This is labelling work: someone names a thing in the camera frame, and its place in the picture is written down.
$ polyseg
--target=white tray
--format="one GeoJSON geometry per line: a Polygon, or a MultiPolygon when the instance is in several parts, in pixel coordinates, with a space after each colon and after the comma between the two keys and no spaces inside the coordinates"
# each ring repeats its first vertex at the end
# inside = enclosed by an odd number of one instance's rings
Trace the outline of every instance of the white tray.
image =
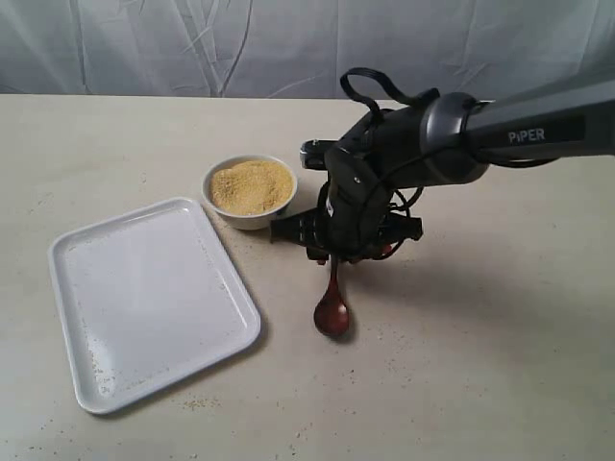
{"type": "Polygon", "coordinates": [[[79,404],[109,413],[239,352],[260,317],[198,203],[67,233],[51,279],[79,404]]]}

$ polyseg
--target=breadcrumbs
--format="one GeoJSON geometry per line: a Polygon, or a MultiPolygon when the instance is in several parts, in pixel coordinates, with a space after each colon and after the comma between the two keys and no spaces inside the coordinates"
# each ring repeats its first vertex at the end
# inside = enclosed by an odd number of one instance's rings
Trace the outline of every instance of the breadcrumbs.
{"type": "Polygon", "coordinates": [[[209,191],[214,205],[241,216],[262,214],[281,206],[292,194],[293,179],[281,164],[249,160],[216,171],[209,191]]]}

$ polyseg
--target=white curtain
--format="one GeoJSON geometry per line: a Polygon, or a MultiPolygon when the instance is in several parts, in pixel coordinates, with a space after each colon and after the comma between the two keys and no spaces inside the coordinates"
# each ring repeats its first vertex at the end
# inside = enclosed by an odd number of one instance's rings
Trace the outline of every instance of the white curtain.
{"type": "Polygon", "coordinates": [[[0,92],[499,98],[615,64],[612,0],[0,0],[0,92]]]}

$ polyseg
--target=white bowl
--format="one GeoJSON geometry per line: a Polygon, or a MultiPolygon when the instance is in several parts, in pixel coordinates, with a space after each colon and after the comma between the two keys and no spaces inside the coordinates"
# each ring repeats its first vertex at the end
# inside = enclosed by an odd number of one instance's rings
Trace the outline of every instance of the white bowl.
{"type": "Polygon", "coordinates": [[[205,200],[205,203],[208,204],[211,208],[213,208],[215,212],[218,213],[218,215],[220,215],[220,217],[224,219],[227,223],[229,223],[232,227],[236,229],[242,229],[244,231],[255,231],[256,229],[263,229],[269,226],[269,223],[271,221],[276,219],[276,217],[279,216],[280,214],[284,213],[284,211],[286,210],[286,207],[292,201],[292,199],[295,197],[296,194],[297,194],[297,176],[286,163],[281,161],[279,158],[275,158],[271,156],[239,156],[239,157],[228,158],[224,161],[221,161],[220,163],[216,163],[215,165],[213,165],[208,170],[207,174],[205,175],[205,178],[203,179],[203,199],[205,200]],[[249,160],[276,161],[277,163],[282,165],[286,169],[286,171],[288,171],[288,173],[290,174],[293,180],[292,192],[290,194],[290,197],[288,197],[288,200],[286,200],[280,206],[272,208],[268,210],[267,212],[264,212],[262,214],[251,214],[248,216],[243,216],[240,214],[232,214],[214,205],[210,198],[210,187],[209,187],[211,183],[211,177],[213,176],[213,174],[218,170],[231,168],[237,165],[238,163],[243,163],[244,161],[249,161],[249,160]]]}

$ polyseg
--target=white table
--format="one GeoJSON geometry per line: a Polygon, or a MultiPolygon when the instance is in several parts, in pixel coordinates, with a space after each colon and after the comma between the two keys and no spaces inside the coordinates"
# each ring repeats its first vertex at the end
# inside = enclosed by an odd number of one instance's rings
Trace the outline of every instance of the white table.
{"type": "Polygon", "coordinates": [[[362,114],[346,101],[0,97],[0,459],[613,459],[613,158],[428,190],[419,243],[343,267],[347,345],[312,326],[328,269],[214,217],[265,320],[258,346],[116,416],[79,407],[53,238],[198,198],[213,162],[246,153],[294,165],[293,209],[313,206],[325,177],[300,169],[299,145],[362,114]]]}

